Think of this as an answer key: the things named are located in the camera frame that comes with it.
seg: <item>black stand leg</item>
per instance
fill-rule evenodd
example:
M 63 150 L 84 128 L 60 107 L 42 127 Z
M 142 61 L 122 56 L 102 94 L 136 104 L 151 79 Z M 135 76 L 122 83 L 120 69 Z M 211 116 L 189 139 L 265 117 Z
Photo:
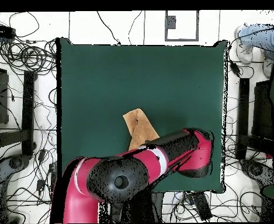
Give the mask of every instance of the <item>black stand leg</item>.
M 240 92 L 238 100 L 237 137 L 235 145 L 235 158 L 246 158 L 247 147 L 241 144 L 240 135 L 248 136 L 249 118 L 249 79 L 240 79 Z

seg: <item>red robot arm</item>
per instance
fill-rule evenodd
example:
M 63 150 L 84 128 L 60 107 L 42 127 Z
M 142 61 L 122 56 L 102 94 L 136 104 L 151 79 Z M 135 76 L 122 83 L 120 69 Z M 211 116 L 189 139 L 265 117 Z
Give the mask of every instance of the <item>red robot arm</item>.
M 98 202 L 128 201 L 170 170 L 206 176 L 212 148 L 208 132 L 183 129 L 116 156 L 79 160 L 67 188 L 63 223 L 97 223 Z

